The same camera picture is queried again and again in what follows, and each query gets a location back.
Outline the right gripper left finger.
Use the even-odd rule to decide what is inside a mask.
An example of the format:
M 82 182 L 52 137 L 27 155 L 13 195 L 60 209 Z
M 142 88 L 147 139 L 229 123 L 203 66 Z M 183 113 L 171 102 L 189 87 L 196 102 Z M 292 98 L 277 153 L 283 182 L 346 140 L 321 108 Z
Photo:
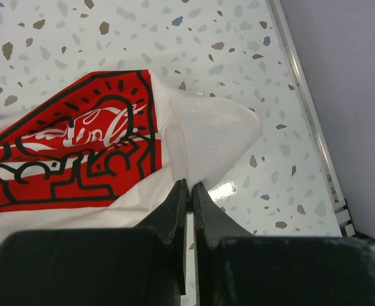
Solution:
M 19 231 L 0 245 L 0 305 L 179 305 L 188 187 L 132 228 Z

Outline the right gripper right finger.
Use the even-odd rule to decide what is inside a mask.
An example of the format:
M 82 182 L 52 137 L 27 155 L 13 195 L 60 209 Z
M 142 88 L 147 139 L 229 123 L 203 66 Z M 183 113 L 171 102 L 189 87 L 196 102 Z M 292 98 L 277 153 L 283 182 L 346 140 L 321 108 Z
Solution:
M 257 237 L 192 190 L 201 305 L 375 305 L 375 256 L 356 239 Z

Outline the white printed t-shirt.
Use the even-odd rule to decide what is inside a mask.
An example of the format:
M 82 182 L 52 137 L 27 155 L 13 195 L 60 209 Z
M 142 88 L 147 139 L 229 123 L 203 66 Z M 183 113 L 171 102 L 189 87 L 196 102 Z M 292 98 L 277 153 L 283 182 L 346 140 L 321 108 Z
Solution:
M 89 73 L 0 119 L 0 243 L 23 230 L 134 226 L 179 179 L 216 186 L 262 133 L 254 110 L 151 71 Z

